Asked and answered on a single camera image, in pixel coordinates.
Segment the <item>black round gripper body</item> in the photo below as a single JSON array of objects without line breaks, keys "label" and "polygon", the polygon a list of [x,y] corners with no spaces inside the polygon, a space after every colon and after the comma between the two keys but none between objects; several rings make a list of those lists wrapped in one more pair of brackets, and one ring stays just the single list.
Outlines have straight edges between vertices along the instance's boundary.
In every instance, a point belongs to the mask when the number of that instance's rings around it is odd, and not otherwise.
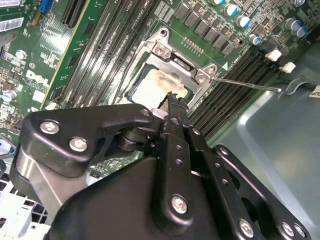
[{"label": "black round gripper body", "polygon": [[195,200],[192,225],[170,235],[152,216],[158,160],[138,160],[88,186],[67,200],[54,218],[49,240],[239,240],[223,216],[213,213],[200,176],[191,177]]}]

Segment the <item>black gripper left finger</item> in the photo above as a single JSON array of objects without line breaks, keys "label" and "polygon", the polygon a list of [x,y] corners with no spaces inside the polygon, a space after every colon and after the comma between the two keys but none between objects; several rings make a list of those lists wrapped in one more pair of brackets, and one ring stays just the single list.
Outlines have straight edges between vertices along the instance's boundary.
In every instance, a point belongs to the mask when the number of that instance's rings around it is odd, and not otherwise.
[{"label": "black gripper left finger", "polygon": [[169,235],[194,220],[190,149],[176,96],[167,111],[141,104],[38,111],[22,124],[10,171],[14,186],[36,197],[52,223],[73,195],[139,160],[157,160],[151,212]]}]

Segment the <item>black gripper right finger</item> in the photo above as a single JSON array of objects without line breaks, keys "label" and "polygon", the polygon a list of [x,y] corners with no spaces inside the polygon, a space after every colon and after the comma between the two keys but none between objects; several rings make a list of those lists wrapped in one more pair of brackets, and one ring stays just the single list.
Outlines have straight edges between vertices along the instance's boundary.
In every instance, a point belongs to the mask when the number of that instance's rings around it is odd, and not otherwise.
[{"label": "black gripper right finger", "polygon": [[304,225],[224,145],[210,148],[190,124],[184,98],[177,100],[191,150],[191,167],[201,174],[222,240],[309,240]]}]

